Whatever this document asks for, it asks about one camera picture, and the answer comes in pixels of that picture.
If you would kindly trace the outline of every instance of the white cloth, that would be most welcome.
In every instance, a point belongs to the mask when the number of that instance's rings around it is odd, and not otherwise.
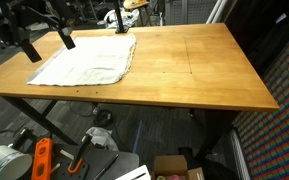
[[[28,84],[97,85],[118,82],[131,65],[136,38],[127,36],[81,37],[75,48],[53,55]]]

